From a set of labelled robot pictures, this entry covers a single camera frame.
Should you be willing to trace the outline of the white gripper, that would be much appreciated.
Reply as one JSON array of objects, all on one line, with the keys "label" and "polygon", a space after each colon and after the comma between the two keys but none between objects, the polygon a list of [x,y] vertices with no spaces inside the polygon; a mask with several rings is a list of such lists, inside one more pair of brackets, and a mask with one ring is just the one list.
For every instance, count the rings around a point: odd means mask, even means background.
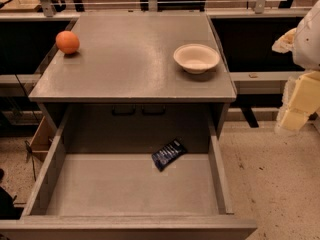
[{"label": "white gripper", "polygon": [[[283,34],[272,45],[277,53],[292,52],[296,29]],[[307,71],[298,78],[290,77],[285,84],[282,107],[278,113],[279,132],[298,132],[313,113],[320,110],[320,72]]]}]

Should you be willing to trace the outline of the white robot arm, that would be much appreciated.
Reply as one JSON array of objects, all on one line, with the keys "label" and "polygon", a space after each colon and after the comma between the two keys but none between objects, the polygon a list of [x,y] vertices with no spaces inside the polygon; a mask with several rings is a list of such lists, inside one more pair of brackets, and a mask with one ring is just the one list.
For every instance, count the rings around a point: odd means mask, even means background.
[{"label": "white robot arm", "polygon": [[292,53],[293,62],[304,69],[298,78],[285,84],[275,131],[297,133],[313,113],[320,110],[320,1],[296,28],[287,31],[272,45],[278,53]]}]

